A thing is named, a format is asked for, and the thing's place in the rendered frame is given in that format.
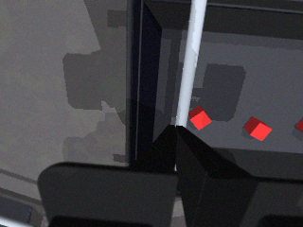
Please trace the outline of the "small red block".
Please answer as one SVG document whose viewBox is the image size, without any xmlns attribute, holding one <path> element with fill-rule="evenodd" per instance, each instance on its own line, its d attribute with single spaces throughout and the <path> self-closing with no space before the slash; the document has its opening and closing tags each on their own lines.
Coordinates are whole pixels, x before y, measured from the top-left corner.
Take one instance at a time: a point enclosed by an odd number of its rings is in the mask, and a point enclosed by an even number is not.
<svg viewBox="0 0 303 227">
<path fill-rule="evenodd" d="M 189 112 L 188 116 L 198 130 L 212 122 L 201 105 Z"/>
<path fill-rule="evenodd" d="M 263 138 L 272 130 L 264 122 L 252 117 L 249 122 L 244 126 L 244 129 L 252 136 L 259 140 Z"/>
<path fill-rule="evenodd" d="M 303 119 L 300 123 L 298 123 L 296 126 L 296 128 L 298 128 L 299 130 L 301 130 L 303 132 Z"/>
</svg>

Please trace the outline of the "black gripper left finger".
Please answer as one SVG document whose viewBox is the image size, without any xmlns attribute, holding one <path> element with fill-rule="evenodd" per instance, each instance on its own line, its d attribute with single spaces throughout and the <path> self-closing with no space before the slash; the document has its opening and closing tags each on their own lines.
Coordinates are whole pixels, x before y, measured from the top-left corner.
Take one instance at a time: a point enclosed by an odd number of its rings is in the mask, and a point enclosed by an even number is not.
<svg viewBox="0 0 303 227">
<path fill-rule="evenodd" d="M 37 181 L 47 222 L 67 216 L 170 227 L 179 181 L 176 145 L 175 126 L 167 125 L 129 166 L 48 166 Z"/>
</svg>

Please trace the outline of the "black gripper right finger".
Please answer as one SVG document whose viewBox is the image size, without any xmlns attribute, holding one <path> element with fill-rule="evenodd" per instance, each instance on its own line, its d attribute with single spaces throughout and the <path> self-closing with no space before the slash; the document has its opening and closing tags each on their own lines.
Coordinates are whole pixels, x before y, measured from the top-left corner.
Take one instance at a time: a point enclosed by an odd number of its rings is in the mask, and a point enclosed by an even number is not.
<svg viewBox="0 0 303 227">
<path fill-rule="evenodd" d="M 184 126 L 175 129 L 187 227 L 256 227 L 267 215 L 303 216 L 303 180 L 255 177 Z"/>
</svg>

